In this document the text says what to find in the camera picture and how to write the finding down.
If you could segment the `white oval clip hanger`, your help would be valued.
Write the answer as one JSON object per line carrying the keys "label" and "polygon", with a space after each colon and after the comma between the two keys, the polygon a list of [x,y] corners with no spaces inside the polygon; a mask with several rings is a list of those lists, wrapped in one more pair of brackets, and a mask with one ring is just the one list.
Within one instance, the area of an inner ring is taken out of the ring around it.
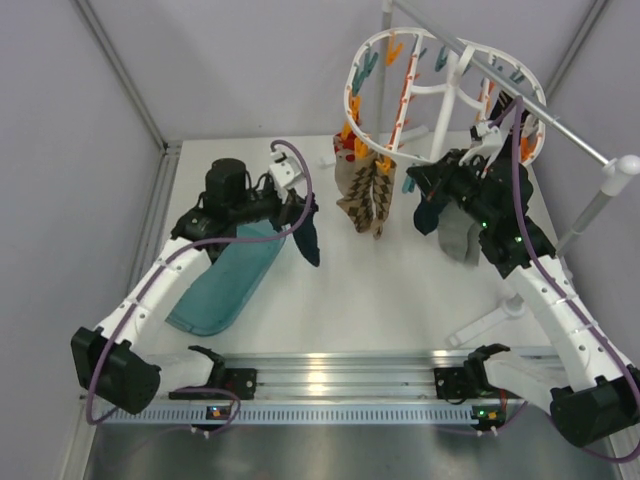
{"label": "white oval clip hanger", "polygon": [[489,120],[505,87],[474,66],[484,61],[505,74],[520,95],[547,99],[533,72],[494,47],[465,40],[455,53],[426,29],[396,27],[369,37],[356,50],[343,93],[345,123],[355,154],[432,164],[450,149],[468,150],[471,128]]}

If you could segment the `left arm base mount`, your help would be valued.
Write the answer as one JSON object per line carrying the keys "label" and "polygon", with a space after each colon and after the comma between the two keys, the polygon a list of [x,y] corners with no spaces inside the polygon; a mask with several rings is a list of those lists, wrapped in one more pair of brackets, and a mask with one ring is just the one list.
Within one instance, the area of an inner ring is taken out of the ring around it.
{"label": "left arm base mount", "polygon": [[204,385],[207,392],[187,393],[188,387],[171,392],[171,400],[218,400],[227,399],[222,393],[213,393],[211,388],[235,394],[240,400],[253,400],[257,386],[257,370],[251,368],[216,368]]}

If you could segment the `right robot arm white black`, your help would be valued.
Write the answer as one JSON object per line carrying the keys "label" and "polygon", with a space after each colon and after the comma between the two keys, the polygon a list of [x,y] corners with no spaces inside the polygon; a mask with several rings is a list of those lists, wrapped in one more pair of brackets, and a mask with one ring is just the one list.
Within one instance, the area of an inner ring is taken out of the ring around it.
{"label": "right robot arm white black", "polygon": [[466,382],[478,396],[506,390],[538,407],[570,444],[586,447],[639,423],[639,370],[606,338],[571,288],[545,233],[525,214],[532,188],[521,165],[459,161],[449,151],[407,175],[421,207],[454,204],[479,226],[488,262],[523,299],[557,352],[562,375],[502,344],[482,346],[464,362]]}

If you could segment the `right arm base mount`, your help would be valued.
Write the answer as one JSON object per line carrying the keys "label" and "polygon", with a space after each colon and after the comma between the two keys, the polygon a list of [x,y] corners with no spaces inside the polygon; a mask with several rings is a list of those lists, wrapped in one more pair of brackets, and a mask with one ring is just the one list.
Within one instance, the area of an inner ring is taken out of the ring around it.
{"label": "right arm base mount", "polygon": [[479,372],[471,367],[439,367],[433,374],[438,399],[461,404],[490,394]]}

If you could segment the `grey striped sock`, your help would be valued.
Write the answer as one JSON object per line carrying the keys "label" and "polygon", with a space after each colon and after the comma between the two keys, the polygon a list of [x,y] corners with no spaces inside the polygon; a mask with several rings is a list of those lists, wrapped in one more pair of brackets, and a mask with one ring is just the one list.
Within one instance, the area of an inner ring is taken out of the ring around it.
{"label": "grey striped sock", "polygon": [[466,237],[466,250],[462,260],[465,265],[476,267],[480,261],[481,246],[479,235],[482,228],[478,224],[470,226]]}

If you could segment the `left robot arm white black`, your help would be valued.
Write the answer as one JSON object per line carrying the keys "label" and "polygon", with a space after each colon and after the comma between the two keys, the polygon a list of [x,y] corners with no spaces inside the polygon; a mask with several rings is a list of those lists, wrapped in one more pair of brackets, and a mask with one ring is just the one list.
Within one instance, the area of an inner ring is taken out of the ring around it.
{"label": "left robot arm white black", "polygon": [[147,273],[94,328],[79,328],[71,352],[87,401],[104,400],[129,414],[156,397],[196,390],[214,397],[225,388],[224,359],[193,345],[174,354],[151,349],[172,311],[208,273],[215,273],[213,304],[246,298],[258,267],[254,251],[292,237],[302,257],[320,264],[313,216],[318,205],[307,162],[300,153],[272,150],[257,185],[239,159],[214,161],[205,189],[176,222]]}

